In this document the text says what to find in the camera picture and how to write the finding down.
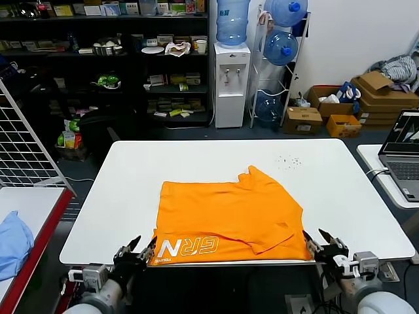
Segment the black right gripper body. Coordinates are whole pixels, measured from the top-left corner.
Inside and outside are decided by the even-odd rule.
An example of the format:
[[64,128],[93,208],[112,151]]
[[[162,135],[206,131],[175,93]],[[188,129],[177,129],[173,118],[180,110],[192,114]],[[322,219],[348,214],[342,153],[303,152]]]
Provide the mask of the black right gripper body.
[[323,249],[314,254],[314,260],[328,265],[331,269],[337,269],[334,257],[338,255],[348,258],[348,248],[345,245],[328,244],[322,245]]

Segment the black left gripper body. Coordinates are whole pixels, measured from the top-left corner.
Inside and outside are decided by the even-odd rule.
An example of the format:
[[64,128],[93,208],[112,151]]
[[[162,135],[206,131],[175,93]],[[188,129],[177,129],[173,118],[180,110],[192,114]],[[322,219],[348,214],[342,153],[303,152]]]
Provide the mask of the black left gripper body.
[[114,268],[109,279],[118,283],[120,288],[127,288],[130,279],[147,267],[146,261],[139,256],[116,256],[113,259]]

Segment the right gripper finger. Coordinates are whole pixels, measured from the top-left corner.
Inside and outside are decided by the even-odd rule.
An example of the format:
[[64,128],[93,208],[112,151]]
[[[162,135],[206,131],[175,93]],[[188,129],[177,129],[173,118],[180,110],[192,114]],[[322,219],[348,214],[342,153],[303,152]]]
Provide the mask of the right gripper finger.
[[338,237],[333,237],[329,232],[322,230],[321,228],[318,229],[318,232],[321,236],[326,240],[326,242],[333,248],[335,248],[339,254],[348,254],[349,249],[346,244]]
[[312,239],[312,237],[305,231],[302,231],[306,246],[311,255],[316,255],[323,250],[323,247]]

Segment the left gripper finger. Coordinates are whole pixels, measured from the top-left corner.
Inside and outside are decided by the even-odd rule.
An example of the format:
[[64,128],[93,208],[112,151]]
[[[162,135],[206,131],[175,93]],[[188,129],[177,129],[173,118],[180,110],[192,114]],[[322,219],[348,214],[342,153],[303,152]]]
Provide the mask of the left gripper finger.
[[142,262],[150,262],[155,255],[156,241],[157,237],[153,237],[147,247],[137,255],[137,259],[140,259]]
[[135,239],[131,240],[129,244],[126,246],[122,246],[118,249],[118,251],[114,255],[114,259],[116,258],[122,258],[126,253],[131,253],[139,243],[139,240],[141,239],[141,236],[138,235]]

